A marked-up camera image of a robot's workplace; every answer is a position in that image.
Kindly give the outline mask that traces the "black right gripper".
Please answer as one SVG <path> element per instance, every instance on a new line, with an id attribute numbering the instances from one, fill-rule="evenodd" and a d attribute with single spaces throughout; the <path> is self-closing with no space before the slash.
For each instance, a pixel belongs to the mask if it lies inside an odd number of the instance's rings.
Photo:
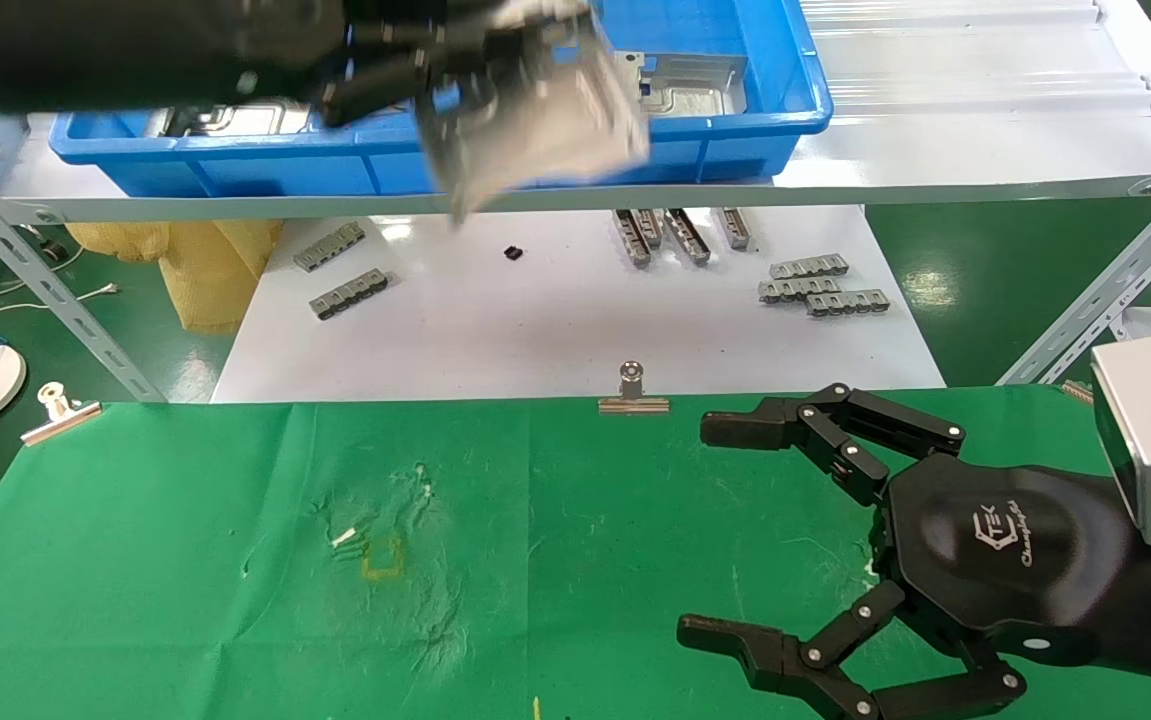
<path id="1" fill-rule="evenodd" d="M 863 439 L 927 460 L 890 480 Z M 1151 676 L 1151 544 L 1113 480 L 963 462 L 959 426 L 843 383 L 764 397 L 749 413 L 707 413 L 700 442 L 796 449 L 851 500 L 881 501 L 883 570 L 904 584 L 872 587 L 808 639 L 721 618 L 677 620 L 681 646 L 735 659 L 754 691 L 803 700 L 822 719 L 977 719 L 1027 691 L 994 651 Z M 867 691 L 843 665 L 905 610 L 905 623 L 965 669 Z"/>

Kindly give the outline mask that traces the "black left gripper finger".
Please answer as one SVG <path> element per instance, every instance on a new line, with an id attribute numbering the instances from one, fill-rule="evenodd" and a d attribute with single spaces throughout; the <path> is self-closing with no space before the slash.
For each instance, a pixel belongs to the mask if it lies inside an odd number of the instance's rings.
<path id="1" fill-rule="evenodd" d="M 538 33 L 538 18 L 494 23 L 470 17 L 448 23 L 433 20 L 355 20 L 348 29 L 346 59 L 375 60 L 416 54 L 447 63 L 488 63 L 523 54 L 529 37 Z"/>

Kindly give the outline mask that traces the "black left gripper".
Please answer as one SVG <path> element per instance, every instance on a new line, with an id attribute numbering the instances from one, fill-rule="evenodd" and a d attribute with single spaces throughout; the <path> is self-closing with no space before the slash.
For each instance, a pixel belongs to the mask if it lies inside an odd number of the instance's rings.
<path id="1" fill-rule="evenodd" d="M 342 1 L 0 1 L 0 112 L 305 99 L 345 44 Z M 323 127 L 430 90 L 448 49 L 333 61 Z"/>

